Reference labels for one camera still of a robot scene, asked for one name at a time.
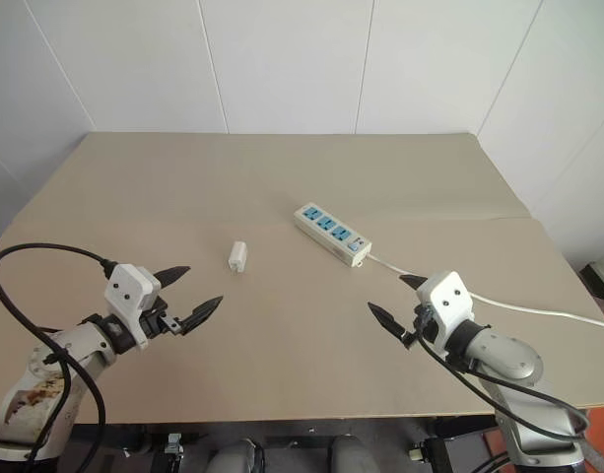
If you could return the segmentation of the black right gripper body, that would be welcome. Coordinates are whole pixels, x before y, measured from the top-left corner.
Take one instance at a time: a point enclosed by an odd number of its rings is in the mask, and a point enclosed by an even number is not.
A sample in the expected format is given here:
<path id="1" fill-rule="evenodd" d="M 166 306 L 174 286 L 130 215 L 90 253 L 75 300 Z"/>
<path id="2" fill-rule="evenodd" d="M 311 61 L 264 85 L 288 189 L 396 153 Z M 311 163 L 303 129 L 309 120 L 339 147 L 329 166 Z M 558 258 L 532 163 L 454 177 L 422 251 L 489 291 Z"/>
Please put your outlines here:
<path id="1" fill-rule="evenodd" d="M 414 331 L 406 331 L 402 337 L 402 343 L 406 349 L 410 349 L 420 338 L 430 343 L 436 340 L 436 321 L 433 308 L 429 304 L 418 304 L 414 312 L 416 314 L 413 321 Z"/>

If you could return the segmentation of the pointed black left gripper finger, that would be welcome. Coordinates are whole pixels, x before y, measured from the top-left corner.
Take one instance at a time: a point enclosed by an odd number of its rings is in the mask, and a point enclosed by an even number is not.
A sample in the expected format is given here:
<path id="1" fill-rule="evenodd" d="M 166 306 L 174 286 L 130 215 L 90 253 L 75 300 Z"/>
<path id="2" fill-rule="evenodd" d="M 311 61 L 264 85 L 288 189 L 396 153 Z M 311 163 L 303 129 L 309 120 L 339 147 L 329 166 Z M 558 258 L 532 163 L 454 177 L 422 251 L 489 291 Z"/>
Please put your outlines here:
<path id="1" fill-rule="evenodd" d="M 185 336 L 207 321 L 219 307 L 223 298 L 223 296 L 212 298 L 194 308 L 188 317 L 180 321 L 180 334 Z"/>
<path id="2" fill-rule="evenodd" d="M 174 266 L 153 274 L 162 289 L 172 285 L 190 270 L 189 266 Z"/>

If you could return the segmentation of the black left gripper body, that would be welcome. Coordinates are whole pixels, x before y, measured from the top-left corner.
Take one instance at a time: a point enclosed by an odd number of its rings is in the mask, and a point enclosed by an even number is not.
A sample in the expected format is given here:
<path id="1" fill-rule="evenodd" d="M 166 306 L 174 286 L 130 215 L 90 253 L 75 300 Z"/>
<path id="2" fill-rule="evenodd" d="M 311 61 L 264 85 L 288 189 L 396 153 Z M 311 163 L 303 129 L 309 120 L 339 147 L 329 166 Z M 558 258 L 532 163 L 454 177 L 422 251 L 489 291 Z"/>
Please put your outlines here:
<path id="1" fill-rule="evenodd" d="M 156 338 L 165 333 L 182 333 L 180 320 L 168 314 L 168 304 L 162 298 L 156 298 L 153 305 L 141 313 L 139 322 L 147 338 Z"/>

